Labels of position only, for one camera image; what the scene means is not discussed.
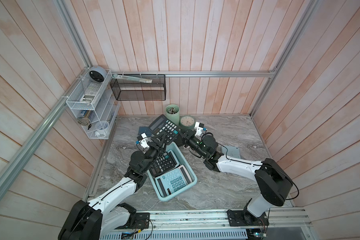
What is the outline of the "black calculator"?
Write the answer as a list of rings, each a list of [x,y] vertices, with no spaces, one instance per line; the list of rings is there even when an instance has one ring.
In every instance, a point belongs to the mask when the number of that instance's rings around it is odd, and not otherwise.
[[[150,168],[151,175],[156,178],[179,166],[179,162],[173,151],[164,152]]]

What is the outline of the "mint green storage box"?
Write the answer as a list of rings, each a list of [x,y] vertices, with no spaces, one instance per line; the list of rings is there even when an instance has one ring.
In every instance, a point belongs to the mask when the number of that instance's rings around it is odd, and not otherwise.
[[[162,202],[167,202],[179,194],[189,190],[196,185],[198,178],[185,159],[184,155],[175,143],[167,146],[166,152],[173,156],[177,165],[175,168],[158,173],[158,170],[163,170],[164,162],[170,158],[163,157],[163,160],[157,161],[152,169],[148,171],[148,176],[154,187],[154,190]]]

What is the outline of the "large teal calculator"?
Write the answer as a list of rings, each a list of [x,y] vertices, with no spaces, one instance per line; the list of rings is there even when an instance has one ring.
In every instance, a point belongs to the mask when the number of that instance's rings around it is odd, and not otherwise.
[[[184,165],[155,178],[161,197],[169,197],[170,195],[179,192],[193,181]]]

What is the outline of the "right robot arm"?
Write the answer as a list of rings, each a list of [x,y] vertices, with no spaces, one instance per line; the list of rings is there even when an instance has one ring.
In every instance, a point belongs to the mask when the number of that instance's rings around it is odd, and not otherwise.
[[[282,207],[288,201],[288,195],[293,186],[292,179],[272,159],[264,161],[249,161],[229,157],[217,150],[220,145],[213,134],[206,133],[201,139],[195,136],[195,131],[179,132],[186,147],[191,153],[204,159],[205,166],[215,172],[231,173],[257,183],[260,194],[251,199],[244,208],[244,219],[258,219],[272,207]]]

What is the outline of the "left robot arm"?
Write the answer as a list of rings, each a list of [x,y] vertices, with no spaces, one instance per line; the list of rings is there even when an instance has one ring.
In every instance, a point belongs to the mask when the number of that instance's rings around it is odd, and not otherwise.
[[[137,192],[147,179],[146,173],[165,150],[163,141],[152,138],[148,150],[132,153],[124,177],[102,195],[72,207],[59,240],[98,240],[110,231],[125,226],[136,210],[122,201]]]

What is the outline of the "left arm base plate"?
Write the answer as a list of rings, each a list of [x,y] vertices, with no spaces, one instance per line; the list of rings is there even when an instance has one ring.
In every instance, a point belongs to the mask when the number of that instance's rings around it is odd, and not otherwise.
[[[150,213],[132,213],[127,221],[127,223],[118,229],[137,229],[143,230],[147,229],[150,226]]]

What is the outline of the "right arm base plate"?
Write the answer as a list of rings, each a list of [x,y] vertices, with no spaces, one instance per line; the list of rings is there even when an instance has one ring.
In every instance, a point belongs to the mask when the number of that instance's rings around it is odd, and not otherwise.
[[[228,221],[231,227],[248,227],[248,226],[260,226],[267,227],[269,220],[266,213],[263,213],[260,217],[255,217],[247,210],[233,211],[227,210]]]

